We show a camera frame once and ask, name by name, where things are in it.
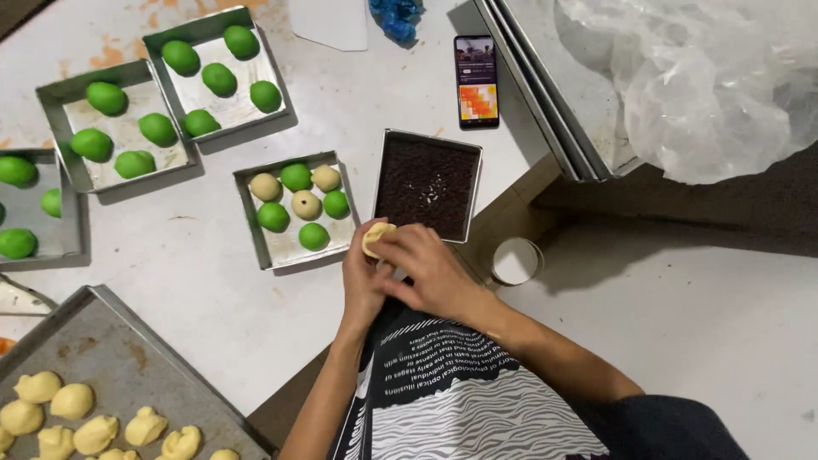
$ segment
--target smartphone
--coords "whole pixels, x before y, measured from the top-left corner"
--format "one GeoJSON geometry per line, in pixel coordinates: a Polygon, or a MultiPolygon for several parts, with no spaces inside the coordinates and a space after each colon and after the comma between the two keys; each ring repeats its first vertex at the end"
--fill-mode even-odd
{"type": "Polygon", "coordinates": [[[461,129],[500,126],[497,57],[492,36],[455,37],[455,71],[461,129]]]}

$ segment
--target chocolate cookie crumbs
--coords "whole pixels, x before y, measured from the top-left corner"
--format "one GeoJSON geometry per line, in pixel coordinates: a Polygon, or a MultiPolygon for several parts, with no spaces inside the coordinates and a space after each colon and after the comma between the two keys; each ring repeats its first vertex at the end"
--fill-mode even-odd
{"type": "Polygon", "coordinates": [[[478,160],[473,152],[387,138],[375,217],[399,227],[422,223],[443,239],[464,240],[478,160]]]}

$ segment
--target plastic wrap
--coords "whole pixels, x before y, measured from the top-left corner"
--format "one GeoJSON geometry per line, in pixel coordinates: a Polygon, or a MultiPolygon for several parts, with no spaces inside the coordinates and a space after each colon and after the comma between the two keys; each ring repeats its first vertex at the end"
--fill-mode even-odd
{"type": "Polygon", "coordinates": [[[557,1],[613,35],[630,143],[665,177],[757,174],[818,139],[818,2],[557,1]]]}
{"type": "Polygon", "coordinates": [[[378,25],[396,42],[409,43],[415,39],[412,20],[421,9],[414,0],[369,0],[369,11],[380,17],[378,25]]]}

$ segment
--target white table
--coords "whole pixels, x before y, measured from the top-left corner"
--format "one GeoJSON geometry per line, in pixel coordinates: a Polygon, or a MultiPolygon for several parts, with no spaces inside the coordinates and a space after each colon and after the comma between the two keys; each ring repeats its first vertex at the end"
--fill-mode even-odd
{"type": "MultiPolygon", "coordinates": [[[[268,1],[218,4],[253,7],[298,125],[203,156],[203,176],[171,187],[107,205],[90,196],[90,266],[9,273],[57,302],[81,285],[105,283],[245,415],[330,343],[344,303],[339,264],[286,276],[258,269],[233,171],[337,150],[366,221],[385,128],[483,146],[476,211],[549,151],[504,69],[500,128],[459,130],[452,40],[481,32],[479,17],[469,14],[473,5],[458,9],[455,22],[472,21],[456,31],[447,13],[462,1],[425,2],[420,41],[410,50],[387,39],[370,17],[369,50],[343,53],[295,37],[286,3],[268,1]]],[[[215,0],[49,6],[0,44],[0,147],[37,147],[49,139],[35,87],[136,59],[142,35],[216,9],[215,0]]]]}

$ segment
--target green dough ball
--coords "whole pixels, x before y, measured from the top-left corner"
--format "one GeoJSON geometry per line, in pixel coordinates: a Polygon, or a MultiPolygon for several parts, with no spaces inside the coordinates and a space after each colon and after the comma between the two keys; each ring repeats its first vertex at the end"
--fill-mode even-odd
{"type": "Polygon", "coordinates": [[[145,139],[159,147],[170,147],[176,143],[176,130],[170,118],[162,114],[148,114],[139,119],[139,131],[145,139]]]}
{"type": "Polygon", "coordinates": [[[340,190],[333,190],[324,196],[324,211],[333,219],[341,219],[349,212],[347,196],[340,190]]]}
{"type": "Polygon", "coordinates": [[[290,215],[279,203],[264,203],[256,213],[258,223],[271,232],[284,232],[290,224],[290,215]]]}
{"type": "Polygon", "coordinates": [[[187,132],[194,138],[204,136],[207,133],[212,133],[217,129],[221,129],[222,125],[216,121],[210,112],[205,109],[196,109],[187,114],[185,118],[185,128],[187,132]]]}
{"type": "Polygon", "coordinates": [[[202,70],[202,81],[216,96],[230,96],[236,92],[236,76],[224,64],[214,62],[202,70]]]}
{"type": "Polygon", "coordinates": [[[117,115],[125,108],[125,91],[111,83],[96,82],[88,85],[85,96],[91,107],[108,116],[117,115]]]}
{"type": "Polygon", "coordinates": [[[114,169],[122,178],[133,179],[156,171],[156,162],[149,152],[129,150],[116,157],[114,169]]]}
{"type": "Polygon", "coordinates": [[[0,182],[24,187],[37,176],[37,167],[19,156],[0,157],[0,182]]]}
{"type": "Polygon", "coordinates": [[[86,128],[71,138],[71,150],[96,163],[105,163],[114,151],[114,142],[96,128],[86,128]]]}
{"type": "Polygon", "coordinates": [[[303,163],[295,163],[281,170],[281,183],[291,192],[307,190],[312,187],[312,172],[303,163]]]}
{"type": "Polygon", "coordinates": [[[25,228],[8,228],[0,232],[0,255],[8,259],[25,259],[36,246],[37,237],[25,228]]]}
{"type": "Polygon", "coordinates": [[[162,47],[164,62],[182,76],[193,75],[199,71],[199,53],[181,40],[167,42],[162,47]]]}
{"type": "Polygon", "coordinates": [[[281,92],[275,84],[261,80],[250,85],[250,100],[260,111],[269,114],[281,107],[281,92]]]}
{"type": "Polygon", "coordinates": [[[319,223],[308,223],[299,231],[301,246],[309,250],[322,250],[330,242],[330,234],[319,223]]]}
{"type": "Polygon", "coordinates": [[[46,214],[61,218],[62,217],[62,195],[59,188],[53,188],[43,194],[40,199],[40,209],[46,214]]]}
{"type": "Polygon", "coordinates": [[[249,59],[261,49],[255,34],[240,25],[231,25],[225,29],[224,43],[233,56],[239,59],[249,59]]]}

